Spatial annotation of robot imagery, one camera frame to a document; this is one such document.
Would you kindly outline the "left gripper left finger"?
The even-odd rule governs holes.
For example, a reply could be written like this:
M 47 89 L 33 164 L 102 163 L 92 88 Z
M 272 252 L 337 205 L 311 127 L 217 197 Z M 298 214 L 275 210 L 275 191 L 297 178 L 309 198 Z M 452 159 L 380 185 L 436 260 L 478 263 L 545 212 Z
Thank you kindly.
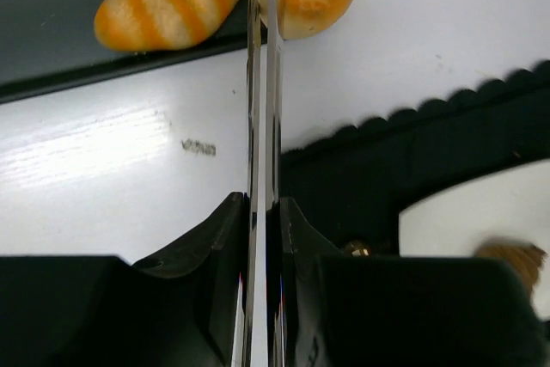
M 155 281 L 145 328 L 154 366 L 229 366 L 248 201 L 230 193 L 200 224 L 133 264 Z

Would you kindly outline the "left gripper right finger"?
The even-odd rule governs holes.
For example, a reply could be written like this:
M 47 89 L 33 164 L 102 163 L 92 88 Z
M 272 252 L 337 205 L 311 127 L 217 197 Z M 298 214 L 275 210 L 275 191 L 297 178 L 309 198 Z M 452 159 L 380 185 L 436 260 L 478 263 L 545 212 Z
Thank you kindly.
M 280 203 L 281 269 L 275 321 L 277 366 L 344 366 L 345 330 L 336 321 L 337 297 L 327 270 L 343 254 L 304 216 L 293 198 Z

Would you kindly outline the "brown chocolate croissant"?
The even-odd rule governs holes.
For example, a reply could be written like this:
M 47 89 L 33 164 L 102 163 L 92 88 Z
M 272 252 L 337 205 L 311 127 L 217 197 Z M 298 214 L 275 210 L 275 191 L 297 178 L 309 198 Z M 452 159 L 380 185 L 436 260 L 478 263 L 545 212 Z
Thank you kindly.
M 512 267 L 530 298 L 540 283 L 547 252 L 531 242 L 493 238 L 474 251 L 474 257 L 501 260 Z

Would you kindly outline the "metal tongs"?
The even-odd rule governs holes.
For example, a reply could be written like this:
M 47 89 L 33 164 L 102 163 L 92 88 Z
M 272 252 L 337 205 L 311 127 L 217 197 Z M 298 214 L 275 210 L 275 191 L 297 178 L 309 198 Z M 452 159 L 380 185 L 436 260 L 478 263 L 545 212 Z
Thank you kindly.
M 252 363 L 257 249 L 264 248 L 267 363 L 285 366 L 280 229 L 284 0 L 247 0 L 247 261 L 241 365 Z

